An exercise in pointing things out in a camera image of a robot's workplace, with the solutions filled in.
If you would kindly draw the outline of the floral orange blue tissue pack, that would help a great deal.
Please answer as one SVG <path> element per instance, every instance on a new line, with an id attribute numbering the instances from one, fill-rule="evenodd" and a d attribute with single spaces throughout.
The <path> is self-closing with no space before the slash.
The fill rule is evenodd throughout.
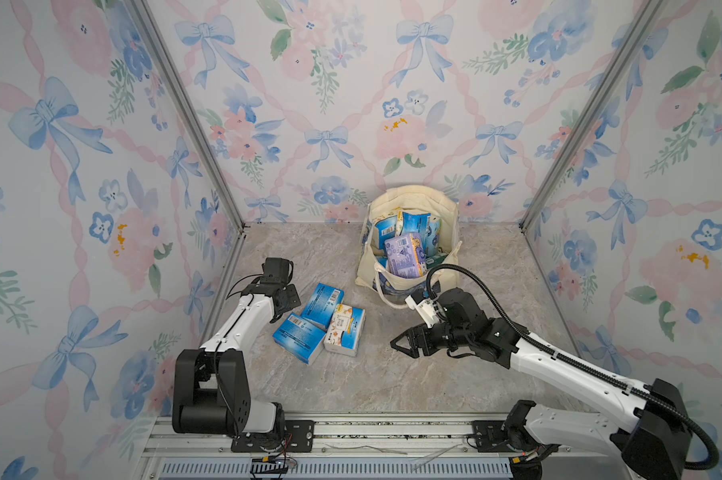
<path id="1" fill-rule="evenodd" d="M 331 353 L 356 357 L 364 323 L 364 309 L 338 305 L 323 340 L 324 348 Z"/>

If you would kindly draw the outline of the purple tissue pack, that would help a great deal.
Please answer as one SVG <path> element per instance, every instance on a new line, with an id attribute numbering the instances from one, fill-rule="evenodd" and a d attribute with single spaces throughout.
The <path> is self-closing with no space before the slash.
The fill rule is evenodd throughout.
<path id="1" fill-rule="evenodd" d="M 426 255 L 418 234 L 402 234 L 384 244 L 387 270 L 401 278 L 414 279 L 426 274 Z"/>

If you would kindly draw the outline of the cream canvas bag starry print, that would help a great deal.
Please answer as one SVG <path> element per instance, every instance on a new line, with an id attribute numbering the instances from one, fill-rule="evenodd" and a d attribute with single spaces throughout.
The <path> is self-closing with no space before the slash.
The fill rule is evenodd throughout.
<path id="1" fill-rule="evenodd" d="M 421 185 L 393 188 L 367 207 L 355 283 L 402 309 L 407 296 L 458 286 L 459 212 L 444 193 Z"/>

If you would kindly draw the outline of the blue tissue pack barcode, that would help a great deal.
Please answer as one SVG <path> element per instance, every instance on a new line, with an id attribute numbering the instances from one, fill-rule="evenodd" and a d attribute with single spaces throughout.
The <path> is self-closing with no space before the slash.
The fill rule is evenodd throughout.
<path id="1" fill-rule="evenodd" d="M 424 238 L 429 233 L 431 215 L 429 213 L 410 213 L 403 211 L 400 214 L 401 234 L 418 234 Z"/>

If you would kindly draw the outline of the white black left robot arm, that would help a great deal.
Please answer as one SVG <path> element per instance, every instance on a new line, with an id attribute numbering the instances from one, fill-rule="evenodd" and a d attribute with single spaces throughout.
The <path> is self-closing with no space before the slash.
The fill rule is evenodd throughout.
<path id="1" fill-rule="evenodd" d="M 265 259 L 262 273 L 237 294 L 236 307 L 220 330 L 199 348 L 181 352 L 175 363 L 175 432 L 285 439 L 283 407 L 252 397 L 245 357 L 266 326 L 301 304 L 293 275 L 292 261 Z"/>

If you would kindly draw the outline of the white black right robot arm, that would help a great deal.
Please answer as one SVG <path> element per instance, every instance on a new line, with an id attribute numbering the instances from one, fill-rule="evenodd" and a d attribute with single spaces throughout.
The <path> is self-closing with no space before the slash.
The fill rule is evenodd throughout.
<path id="1" fill-rule="evenodd" d="M 656 380 L 647 385 L 553 346 L 505 312 L 489 317 L 473 296 L 455 288 L 432 299 L 416 292 L 405 300 L 422 324 L 391 342 L 411 358 L 440 351 L 453 358 L 478 358 L 541 380 L 590 407 L 569 412 L 533 400 L 519 400 L 503 424 L 474 433 L 478 449 L 529 452 L 518 467 L 538 468 L 561 446 L 621 460 L 644 479 L 679 479 L 685 472 L 693 430 L 679 391 Z"/>

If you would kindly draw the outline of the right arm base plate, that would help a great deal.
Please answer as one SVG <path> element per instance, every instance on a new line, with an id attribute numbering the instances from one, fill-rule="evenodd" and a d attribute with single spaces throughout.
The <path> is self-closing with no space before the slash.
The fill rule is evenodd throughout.
<path id="1" fill-rule="evenodd" d="M 475 420 L 471 423 L 472 433 L 466 437 L 467 443 L 479 453 L 509 453 L 514 449 L 503 428 L 502 420 Z"/>

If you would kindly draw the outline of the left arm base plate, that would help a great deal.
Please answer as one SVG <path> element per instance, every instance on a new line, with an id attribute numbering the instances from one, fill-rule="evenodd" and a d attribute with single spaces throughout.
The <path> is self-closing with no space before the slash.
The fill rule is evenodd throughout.
<path id="1" fill-rule="evenodd" d="M 232 439 L 233 453 L 275 455 L 310 453 L 313 449 L 315 425 L 312 420 L 277 420 L 268 433 L 245 433 Z"/>

